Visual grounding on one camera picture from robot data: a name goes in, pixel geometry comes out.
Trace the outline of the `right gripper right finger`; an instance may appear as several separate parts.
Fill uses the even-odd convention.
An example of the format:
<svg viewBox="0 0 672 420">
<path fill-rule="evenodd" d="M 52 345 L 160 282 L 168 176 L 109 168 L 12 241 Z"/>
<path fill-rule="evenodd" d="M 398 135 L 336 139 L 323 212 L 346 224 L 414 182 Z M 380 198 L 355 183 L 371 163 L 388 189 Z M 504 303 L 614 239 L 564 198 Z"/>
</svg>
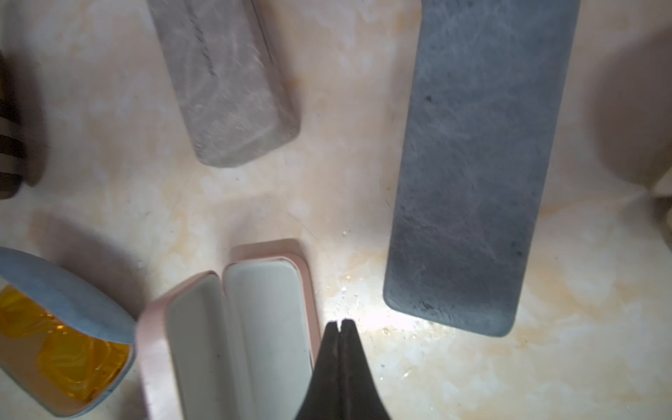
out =
<svg viewBox="0 0 672 420">
<path fill-rule="evenodd" d="M 339 332 L 339 387 L 343 419 L 390 419 L 380 398 L 353 320 Z"/>
</svg>

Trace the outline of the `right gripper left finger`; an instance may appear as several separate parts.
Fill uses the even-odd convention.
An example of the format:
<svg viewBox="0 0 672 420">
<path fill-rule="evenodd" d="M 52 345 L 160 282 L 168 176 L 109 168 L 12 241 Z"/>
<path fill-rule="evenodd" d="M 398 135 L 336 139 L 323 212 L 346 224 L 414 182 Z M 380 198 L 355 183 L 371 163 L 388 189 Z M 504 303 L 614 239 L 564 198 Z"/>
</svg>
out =
<svg viewBox="0 0 672 420">
<path fill-rule="evenodd" d="M 313 376 L 297 420 L 341 419 L 340 332 L 338 323 L 325 327 Z"/>
</svg>

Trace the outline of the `grey marble teal-lined case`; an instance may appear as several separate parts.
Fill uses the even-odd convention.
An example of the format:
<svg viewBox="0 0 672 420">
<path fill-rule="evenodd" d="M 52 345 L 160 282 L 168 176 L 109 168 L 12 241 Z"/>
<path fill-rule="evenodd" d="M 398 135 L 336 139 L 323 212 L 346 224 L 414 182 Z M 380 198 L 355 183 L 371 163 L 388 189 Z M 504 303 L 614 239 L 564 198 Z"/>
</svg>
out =
<svg viewBox="0 0 672 420">
<path fill-rule="evenodd" d="M 199 162 L 242 166 L 294 140 L 299 116 L 255 2 L 148 7 Z"/>
</svg>

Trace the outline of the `teal-lined glasses case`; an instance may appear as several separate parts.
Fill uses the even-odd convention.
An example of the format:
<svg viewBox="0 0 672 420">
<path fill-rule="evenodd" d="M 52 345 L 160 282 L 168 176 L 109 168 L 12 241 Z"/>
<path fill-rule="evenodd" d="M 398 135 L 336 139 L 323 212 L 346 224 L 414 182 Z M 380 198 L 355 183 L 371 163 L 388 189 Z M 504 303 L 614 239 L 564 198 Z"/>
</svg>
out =
<svg viewBox="0 0 672 420">
<path fill-rule="evenodd" d="M 576 1 L 425 1 L 383 298 L 491 337 L 516 319 Z"/>
</svg>

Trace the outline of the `pink open glasses case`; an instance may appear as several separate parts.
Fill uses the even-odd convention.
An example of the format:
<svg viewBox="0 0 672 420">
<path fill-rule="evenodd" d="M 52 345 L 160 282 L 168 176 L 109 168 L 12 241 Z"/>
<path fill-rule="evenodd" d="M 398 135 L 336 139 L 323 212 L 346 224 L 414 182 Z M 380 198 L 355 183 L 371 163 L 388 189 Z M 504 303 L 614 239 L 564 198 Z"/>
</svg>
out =
<svg viewBox="0 0 672 420">
<path fill-rule="evenodd" d="M 295 239 L 234 247 L 151 302 L 136 328 L 150 419 L 292 419 L 320 348 L 311 272 Z"/>
</svg>

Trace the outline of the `beige case with dark glasses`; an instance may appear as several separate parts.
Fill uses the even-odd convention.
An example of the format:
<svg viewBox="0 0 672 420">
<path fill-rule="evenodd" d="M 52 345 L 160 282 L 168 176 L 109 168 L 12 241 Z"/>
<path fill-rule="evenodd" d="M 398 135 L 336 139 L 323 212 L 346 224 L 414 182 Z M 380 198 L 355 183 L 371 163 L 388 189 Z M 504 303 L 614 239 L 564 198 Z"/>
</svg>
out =
<svg viewBox="0 0 672 420">
<path fill-rule="evenodd" d="M 40 87 L 25 58 L 1 56 L 1 199 L 36 187 L 49 156 Z"/>
</svg>

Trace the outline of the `yellow sunglasses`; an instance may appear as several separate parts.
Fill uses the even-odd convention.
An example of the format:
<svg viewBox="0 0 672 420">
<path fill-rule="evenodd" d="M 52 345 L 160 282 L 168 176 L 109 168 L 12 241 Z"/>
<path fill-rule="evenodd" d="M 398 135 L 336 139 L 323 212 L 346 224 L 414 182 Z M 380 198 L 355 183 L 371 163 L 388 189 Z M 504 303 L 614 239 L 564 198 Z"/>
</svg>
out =
<svg viewBox="0 0 672 420">
<path fill-rule="evenodd" d="M 131 358 L 130 345 L 83 334 L 10 285 L 1 291 L 1 337 L 9 350 L 33 351 L 29 362 L 41 377 L 83 404 L 99 397 Z"/>
</svg>

